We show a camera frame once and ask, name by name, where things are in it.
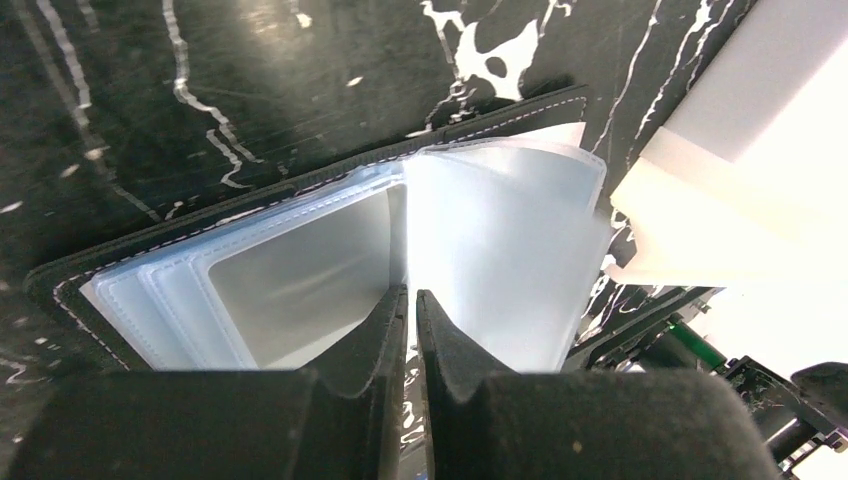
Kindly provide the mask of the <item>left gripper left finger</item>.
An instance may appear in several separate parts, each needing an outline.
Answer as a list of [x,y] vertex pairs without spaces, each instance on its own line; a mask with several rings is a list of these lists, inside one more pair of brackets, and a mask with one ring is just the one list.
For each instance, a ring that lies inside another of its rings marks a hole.
[[38,415],[10,479],[393,479],[407,290],[295,370],[99,375]]

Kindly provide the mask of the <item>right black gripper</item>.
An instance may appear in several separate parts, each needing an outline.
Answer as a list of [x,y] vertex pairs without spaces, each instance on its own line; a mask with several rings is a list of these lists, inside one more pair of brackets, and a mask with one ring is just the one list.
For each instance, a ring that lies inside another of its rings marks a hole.
[[847,366],[824,362],[783,377],[749,356],[728,358],[689,323],[705,313],[710,287],[618,285],[600,318],[577,336],[563,364],[576,370],[689,369],[727,381],[745,404],[779,470],[794,469],[819,449],[847,449]]

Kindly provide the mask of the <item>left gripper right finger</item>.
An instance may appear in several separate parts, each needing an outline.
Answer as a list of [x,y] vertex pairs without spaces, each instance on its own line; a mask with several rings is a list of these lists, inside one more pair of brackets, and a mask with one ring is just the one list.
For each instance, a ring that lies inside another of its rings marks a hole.
[[433,479],[775,479],[730,385],[692,370],[518,373],[416,299]]

